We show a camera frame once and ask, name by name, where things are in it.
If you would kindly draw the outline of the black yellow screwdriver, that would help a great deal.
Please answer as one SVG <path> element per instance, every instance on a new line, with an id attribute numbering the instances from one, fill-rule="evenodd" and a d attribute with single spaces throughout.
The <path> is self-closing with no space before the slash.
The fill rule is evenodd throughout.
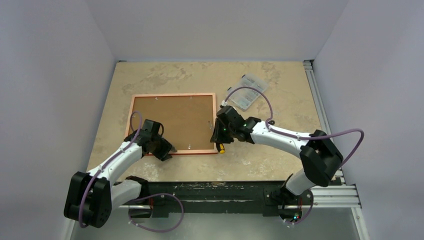
<path id="1" fill-rule="evenodd" d="M 219 154 L 224 154 L 225 152 L 226 152 L 226 150 L 225 150 L 225 146 L 224 146 L 224 144 L 223 143 L 216 143 L 215 144 L 215 146 L 216 146 L 216 149 L 217 149 L 217 151 L 218 151 L 218 153 Z"/>

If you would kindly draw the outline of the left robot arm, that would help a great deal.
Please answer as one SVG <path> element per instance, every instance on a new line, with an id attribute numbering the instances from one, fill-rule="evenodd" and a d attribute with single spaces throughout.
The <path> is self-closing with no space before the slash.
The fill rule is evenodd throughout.
<path id="1" fill-rule="evenodd" d="M 76 172 L 70 180 L 64 217 L 77 221 L 81 228 L 100 228 L 118 207 L 131 201 L 146 203 L 151 198 L 147 180 L 136 176 L 122 182 L 118 179 L 146 155 L 160 161 L 172 158 L 170 153 L 176 149 L 163 132 L 162 123 L 146 119 L 105 161 L 87 172 Z"/>

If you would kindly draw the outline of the red picture frame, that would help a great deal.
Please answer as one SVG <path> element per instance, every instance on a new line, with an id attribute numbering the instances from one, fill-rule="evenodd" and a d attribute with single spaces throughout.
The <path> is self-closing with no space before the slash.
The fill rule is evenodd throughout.
<path id="1" fill-rule="evenodd" d="M 215 93 L 134 94 L 129 112 L 134 111 L 143 120 L 164 125 L 163 137 L 175 146 L 175 155 L 218 153 L 210 141 L 217 113 Z"/>

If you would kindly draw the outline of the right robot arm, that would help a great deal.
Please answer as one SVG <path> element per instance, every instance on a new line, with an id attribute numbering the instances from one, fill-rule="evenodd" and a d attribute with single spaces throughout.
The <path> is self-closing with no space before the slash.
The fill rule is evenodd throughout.
<path id="1" fill-rule="evenodd" d="M 310 188 L 327 187 L 343 161 L 324 131 L 294 132 L 257 117 L 244 119 L 232 106 L 223 106 L 216 114 L 210 141 L 222 150 L 223 144 L 234 140 L 272 147 L 300 159 L 302 169 L 291 175 L 280 191 L 282 200 L 288 204 Z"/>

